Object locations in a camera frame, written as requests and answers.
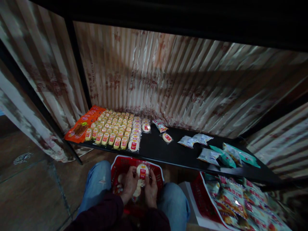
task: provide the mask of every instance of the dark floor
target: dark floor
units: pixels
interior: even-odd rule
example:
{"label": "dark floor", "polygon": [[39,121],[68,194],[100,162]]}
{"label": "dark floor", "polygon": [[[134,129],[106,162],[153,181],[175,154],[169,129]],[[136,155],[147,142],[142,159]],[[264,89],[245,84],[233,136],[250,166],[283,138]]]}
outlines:
{"label": "dark floor", "polygon": [[[114,153],[93,150],[76,161],[60,163],[39,149],[21,131],[0,138],[0,230],[64,230],[76,216],[88,171],[101,161],[111,163]],[[27,162],[14,165],[24,153]],[[195,171],[159,164],[166,182],[193,179]],[[204,230],[188,225],[187,230]]]}

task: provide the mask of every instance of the maroon sleeve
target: maroon sleeve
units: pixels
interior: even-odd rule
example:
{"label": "maroon sleeve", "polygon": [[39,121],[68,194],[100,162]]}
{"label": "maroon sleeve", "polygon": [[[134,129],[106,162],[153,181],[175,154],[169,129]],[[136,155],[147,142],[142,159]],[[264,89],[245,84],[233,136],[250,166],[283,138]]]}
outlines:
{"label": "maroon sleeve", "polygon": [[121,197],[107,193],[101,203],[80,213],[65,231],[109,229],[122,217],[123,209]]}
{"label": "maroon sleeve", "polygon": [[163,211],[149,208],[141,223],[141,230],[148,231],[170,231],[168,217]]}

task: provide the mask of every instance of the hand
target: hand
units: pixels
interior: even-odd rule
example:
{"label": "hand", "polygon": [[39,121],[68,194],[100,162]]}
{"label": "hand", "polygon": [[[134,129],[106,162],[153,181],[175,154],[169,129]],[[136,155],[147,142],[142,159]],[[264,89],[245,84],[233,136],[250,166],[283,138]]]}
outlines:
{"label": "hand", "polygon": [[150,169],[150,176],[152,178],[152,183],[150,184],[149,176],[146,175],[145,177],[145,201],[147,203],[147,206],[149,208],[156,208],[156,197],[157,197],[157,184],[156,184],[156,176],[154,175],[154,172],[152,169]]}
{"label": "hand", "polygon": [[126,176],[122,179],[124,189],[121,195],[123,204],[126,205],[132,198],[138,183],[138,175],[136,174],[136,167],[130,166]]}

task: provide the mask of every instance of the person's left hand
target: person's left hand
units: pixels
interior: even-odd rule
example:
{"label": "person's left hand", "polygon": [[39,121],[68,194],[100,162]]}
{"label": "person's left hand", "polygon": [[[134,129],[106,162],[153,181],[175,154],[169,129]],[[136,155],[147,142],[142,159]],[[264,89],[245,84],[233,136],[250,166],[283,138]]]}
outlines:
{"label": "person's left hand", "polygon": [[130,166],[129,170],[123,180],[123,193],[121,195],[123,204],[126,205],[128,201],[132,198],[139,180],[138,175],[136,174],[136,166]]}

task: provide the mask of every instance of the blue jeans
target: blue jeans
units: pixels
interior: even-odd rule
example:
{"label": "blue jeans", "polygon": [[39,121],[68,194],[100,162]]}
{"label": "blue jeans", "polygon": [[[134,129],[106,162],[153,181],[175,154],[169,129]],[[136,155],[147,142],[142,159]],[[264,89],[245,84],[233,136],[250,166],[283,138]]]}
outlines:
{"label": "blue jeans", "polygon": [[[111,189],[111,165],[101,161],[89,171],[86,189],[78,215],[102,201],[104,194]],[[185,231],[190,208],[182,189],[175,183],[166,183],[157,202],[169,219],[171,230]]]}

